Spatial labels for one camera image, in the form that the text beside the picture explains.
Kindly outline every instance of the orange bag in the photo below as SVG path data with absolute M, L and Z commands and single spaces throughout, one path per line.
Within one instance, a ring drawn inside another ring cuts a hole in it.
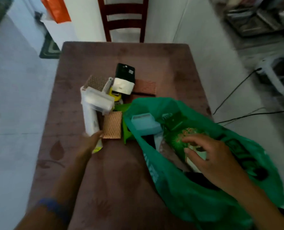
M 64 0 L 41 0 L 49 14 L 56 23 L 70 22 L 71 18 L 67 12 Z

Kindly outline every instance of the green plastic bag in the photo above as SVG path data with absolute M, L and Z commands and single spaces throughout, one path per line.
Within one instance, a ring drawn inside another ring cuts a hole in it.
M 155 119 L 181 111 L 214 139 L 236 140 L 267 170 L 266 179 L 251 180 L 261 187 L 276 206 L 284 204 L 284 192 L 277 169 L 257 143 L 230 131 L 172 98 L 138 98 L 124 113 L 124 120 L 140 147 L 159 195 L 173 214 L 203 229 L 248 229 L 251 217 L 238 202 L 222 190 L 211 190 L 190 181 L 181 170 L 150 146 L 131 123 L 133 115 L 151 113 Z

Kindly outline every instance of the wooden chair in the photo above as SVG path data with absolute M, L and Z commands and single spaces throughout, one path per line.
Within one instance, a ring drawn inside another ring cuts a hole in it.
M 98 4 L 101 11 L 107 42 L 111 42 L 110 30 L 121 28 L 141 28 L 140 42 L 144 42 L 148 0 L 143 0 L 143 4 L 120 3 L 108 5 L 105 5 L 104 0 L 98 0 Z M 121 19 L 108 21 L 107 15 L 113 14 L 141 14 L 142 19 Z

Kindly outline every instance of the blue wristband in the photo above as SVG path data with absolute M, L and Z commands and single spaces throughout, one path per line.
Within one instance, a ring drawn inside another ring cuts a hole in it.
M 53 212 L 56 216 L 63 221 L 67 226 L 70 223 L 71 217 L 68 213 L 68 210 L 61 204 L 59 204 L 53 198 L 42 198 L 38 205 L 45 206 L 49 212 Z

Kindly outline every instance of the table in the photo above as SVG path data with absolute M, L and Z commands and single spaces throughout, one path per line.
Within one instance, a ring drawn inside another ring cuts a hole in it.
M 117 63 L 135 67 L 136 78 L 155 81 L 157 96 L 181 100 L 210 116 L 189 46 L 66 42 L 60 57 L 28 208 L 45 197 L 74 159 L 84 131 L 79 88 L 91 74 L 114 77 Z M 103 140 L 92 156 L 77 197 L 70 230 L 192 229 L 157 194 L 137 142 Z

